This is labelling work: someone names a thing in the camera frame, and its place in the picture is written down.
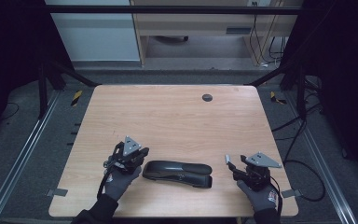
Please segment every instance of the motion capture marker rig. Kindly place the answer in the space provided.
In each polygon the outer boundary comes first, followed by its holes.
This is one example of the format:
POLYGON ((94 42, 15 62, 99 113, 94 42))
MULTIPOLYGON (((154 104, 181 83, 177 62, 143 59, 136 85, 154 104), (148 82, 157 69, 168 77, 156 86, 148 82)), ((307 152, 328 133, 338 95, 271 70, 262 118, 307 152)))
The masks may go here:
POLYGON ((144 163, 145 157, 149 153, 149 148, 144 147, 141 149, 141 147, 141 144, 135 142, 128 135, 126 136, 124 143, 119 142, 115 146, 113 154, 103 163, 105 170, 103 172, 103 180, 101 181, 97 198, 101 197, 103 186, 106 183, 107 178, 115 170, 118 170, 123 175, 132 175, 136 168, 144 163))
POLYGON ((232 171, 234 180, 242 180, 252 191, 260 191, 267 186, 272 186, 278 194, 278 216, 280 217, 282 212, 282 196, 278 183, 275 181, 278 188, 271 184, 272 177, 269 167, 282 168, 282 165, 261 152, 251 157, 241 155, 241 161, 247 165, 245 167, 246 172, 238 170, 236 166, 231 163, 230 157, 226 155, 226 164, 228 165, 228 169, 232 171))

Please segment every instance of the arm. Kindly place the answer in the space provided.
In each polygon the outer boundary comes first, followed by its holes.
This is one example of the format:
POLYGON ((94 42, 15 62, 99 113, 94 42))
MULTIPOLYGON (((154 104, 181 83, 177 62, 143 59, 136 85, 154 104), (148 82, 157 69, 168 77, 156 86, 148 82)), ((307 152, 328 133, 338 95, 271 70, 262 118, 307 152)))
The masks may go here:
POLYGON ((132 180, 137 178, 142 168, 139 166, 132 175, 123 175, 115 170, 104 185, 105 194, 88 210, 81 211, 72 221, 72 224, 106 224, 112 222, 118 203, 132 180))
POLYGON ((281 224, 278 213, 275 210, 277 192, 271 186, 256 192, 249 189, 242 180, 237 181, 237 185, 251 201, 255 211, 254 219, 257 224, 281 224))

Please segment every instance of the metal rail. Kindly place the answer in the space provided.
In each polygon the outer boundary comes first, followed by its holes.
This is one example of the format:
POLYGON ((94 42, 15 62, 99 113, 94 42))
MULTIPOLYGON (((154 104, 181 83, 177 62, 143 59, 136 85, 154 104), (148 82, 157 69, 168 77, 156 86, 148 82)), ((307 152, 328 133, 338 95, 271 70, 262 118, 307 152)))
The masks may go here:
MULTIPOLYGON (((288 103, 291 106, 293 113, 297 116, 297 110, 295 107, 295 99, 289 93, 285 94, 286 99, 288 99, 288 103)), ((330 196, 331 202, 336 208, 339 219, 342 224, 356 224, 357 220, 345 199, 345 196, 339 186, 338 182, 334 178, 333 173, 330 171, 330 168, 327 165, 327 162, 324 160, 324 156, 321 153, 321 150, 318 148, 315 140, 313 139, 312 133, 306 127, 304 130, 304 137, 306 141, 306 145, 308 146, 310 155, 315 162, 315 166, 318 168, 325 186, 328 195, 330 196)))
POLYGON ((321 8, 304 7, 204 7, 204 6, 23 6, 49 13, 139 13, 139 14, 256 14, 303 15, 323 13, 321 8))
POLYGON ((32 152, 34 151, 34 147, 39 140, 43 130, 48 123, 48 120, 52 114, 52 111, 57 104, 57 101, 60 96, 59 91, 55 91, 50 98, 49 107, 46 115, 40 119, 36 125, 34 126, 33 131, 31 132, 30 136, 28 137, 24 147, 22 148, 19 157, 14 162, 7 178, 0 188, 0 214, 7 203, 8 198, 11 195, 11 192, 16 187, 17 181, 19 180, 22 171, 24 170, 25 165, 27 164, 28 159, 31 157, 32 152))

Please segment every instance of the wooden table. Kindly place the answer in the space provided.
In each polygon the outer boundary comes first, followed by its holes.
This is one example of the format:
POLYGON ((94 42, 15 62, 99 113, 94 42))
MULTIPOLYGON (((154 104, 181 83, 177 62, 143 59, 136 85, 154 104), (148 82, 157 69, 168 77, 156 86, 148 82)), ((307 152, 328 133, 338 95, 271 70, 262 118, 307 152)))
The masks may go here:
MULTIPOLYGON (((243 169, 240 155, 261 151, 282 163, 256 88, 249 86, 99 86, 95 89, 49 213, 74 217, 90 209, 103 177, 103 162, 129 135, 149 147, 148 161, 204 163, 213 168, 211 189, 135 179, 115 217, 251 217, 252 207, 232 179, 225 155, 243 169), (202 100, 211 94, 211 102, 202 100)), ((271 168, 281 190, 290 189, 284 169, 271 168)), ((283 216, 297 214, 294 198, 283 216)))

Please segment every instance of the gloved hand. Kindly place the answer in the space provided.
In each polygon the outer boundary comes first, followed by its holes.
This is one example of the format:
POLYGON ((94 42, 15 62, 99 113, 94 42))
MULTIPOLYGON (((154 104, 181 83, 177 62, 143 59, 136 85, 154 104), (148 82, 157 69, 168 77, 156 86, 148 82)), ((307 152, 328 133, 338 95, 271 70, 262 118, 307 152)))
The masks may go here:
POLYGON ((237 181, 237 186, 248 196, 255 212, 276 207, 277 192, 272 186, 268 185, 260 191, 253 191, 242 180, 237 181))
POLYGON ((136 179, 141 171, 141 166, 138 166, 132 175, 123 175, 120 171, 114 170, 113 173, 107 178, 106 184, 104 185, 105 194, 117 202, 121 196, 123 196, 132 180, 136 179))

